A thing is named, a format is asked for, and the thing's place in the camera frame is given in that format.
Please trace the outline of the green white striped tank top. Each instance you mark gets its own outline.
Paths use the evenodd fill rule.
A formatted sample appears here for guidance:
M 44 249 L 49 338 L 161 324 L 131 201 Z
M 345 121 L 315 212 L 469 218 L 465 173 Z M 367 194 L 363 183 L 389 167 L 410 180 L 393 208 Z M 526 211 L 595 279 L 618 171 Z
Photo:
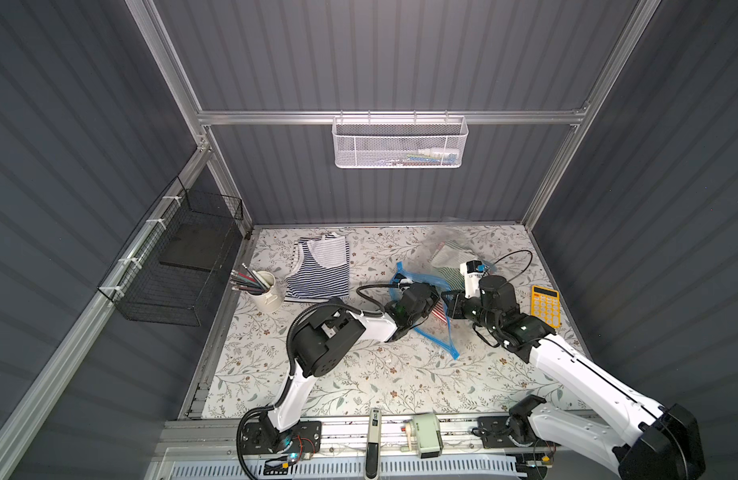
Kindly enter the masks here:
M 496 268 L 494 263 L 478 257 L 471 249 L 452 241 L 439 245 L 431 258 L 431 266 L 441 278 L 449 283 L 451 290 L 464 290 L 465 280 L 460 273 L 460 265 L 471 260 L 481 261 L 488 272 Z

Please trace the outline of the navy white striped tank top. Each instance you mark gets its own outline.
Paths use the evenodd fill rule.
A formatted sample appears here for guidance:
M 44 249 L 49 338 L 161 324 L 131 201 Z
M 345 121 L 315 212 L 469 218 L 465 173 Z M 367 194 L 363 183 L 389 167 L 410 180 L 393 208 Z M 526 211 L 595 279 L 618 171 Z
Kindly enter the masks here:
M 350 246 L 345 236 L 301 237 L 286 277 L 285 299 L 297 303 L 326 302 L 350 293 Z

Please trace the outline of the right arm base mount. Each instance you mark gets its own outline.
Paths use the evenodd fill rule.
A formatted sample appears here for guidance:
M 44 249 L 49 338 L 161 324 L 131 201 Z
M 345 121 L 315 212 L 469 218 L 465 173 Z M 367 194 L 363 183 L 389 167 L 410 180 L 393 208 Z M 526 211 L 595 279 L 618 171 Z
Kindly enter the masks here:
M 471 429 L 471 434 L 482 441 L 484 448 L 534 448 L 544 446 L 550 451 L 555 451 L 558 445 L 543 439 L 531 437 L 529 440 L 517 440 L 518 434 L 514 432 L 512 418 L 509 415 L 480 416 L 476 420 L 477 425 Z

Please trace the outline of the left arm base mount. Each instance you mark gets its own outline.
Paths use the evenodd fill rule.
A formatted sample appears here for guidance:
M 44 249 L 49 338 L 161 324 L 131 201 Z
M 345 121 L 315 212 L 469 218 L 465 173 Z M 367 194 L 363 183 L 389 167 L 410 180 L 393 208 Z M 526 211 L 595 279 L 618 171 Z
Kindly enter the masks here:
M 237 447 L 244 455 L 318 453 L 322 434 L 320 421 L 299 421 L 291 429 L 278 431 L 267 420 L 254 419 L 237 434 Z

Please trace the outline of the clear vacuum bag blue zipper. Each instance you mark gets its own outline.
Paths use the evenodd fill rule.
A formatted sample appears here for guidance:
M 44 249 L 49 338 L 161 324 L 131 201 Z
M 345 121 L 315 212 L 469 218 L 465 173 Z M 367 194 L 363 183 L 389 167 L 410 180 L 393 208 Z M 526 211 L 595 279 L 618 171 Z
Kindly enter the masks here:
M 388 237 L 388 252 L 396 266 L 396 280 L 428 283 L 442 295 L 452 291 L 449 283 L 431 266 L 433 254 L 447 241 L 469 248 L 478 257 L 494 263 L 496 268 L 483 277 L 502 276 L 515 286 L 534 263 L 534 252 L 525 245 L 524 232 L 519 227 L 448 224 L 403 227 L 393 229 Z M 449 325 L 442 325 L 431 316 L 415 332 L 457 360 L 470 343 L 471 327 L 468 320 L 449 319 Z

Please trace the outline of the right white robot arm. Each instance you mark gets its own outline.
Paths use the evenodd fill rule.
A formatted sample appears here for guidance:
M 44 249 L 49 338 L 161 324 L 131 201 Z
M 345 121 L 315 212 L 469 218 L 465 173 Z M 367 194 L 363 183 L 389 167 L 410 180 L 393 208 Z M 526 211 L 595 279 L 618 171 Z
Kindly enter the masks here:
M 560 444 L 621 479 L 698 479 L 705 473 L 699 424 L 691 412 L 629 387 L 546 322 L 523 313 L 505 278 L 486 275 L 442 299 L 447 313 L 470 321 L 485 343 L 559 382 L 600 418 L 586 420 L 531 394 L 509 410 L 506 432 L 514 444 Z

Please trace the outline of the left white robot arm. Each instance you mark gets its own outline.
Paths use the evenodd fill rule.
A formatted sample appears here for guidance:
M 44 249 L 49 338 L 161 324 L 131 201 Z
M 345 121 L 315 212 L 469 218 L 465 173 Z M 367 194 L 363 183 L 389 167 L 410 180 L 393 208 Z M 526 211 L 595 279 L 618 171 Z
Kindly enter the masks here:
M 401 298 L 379 304 L 377 311 L 359 309 L 338 297 L 304 309 L 287 332 L 288 371 L 279 396 L 272 404 L 244 414 L 237 446 L 243 446 L 244 429 L 252 422 L 262 432 L 264 449 L 286 449 L 317 379 L 334 370 L 359 342 L 402 339 L 424 323 L 441 299 L 428 283 L 411 282 L 397 289 Z

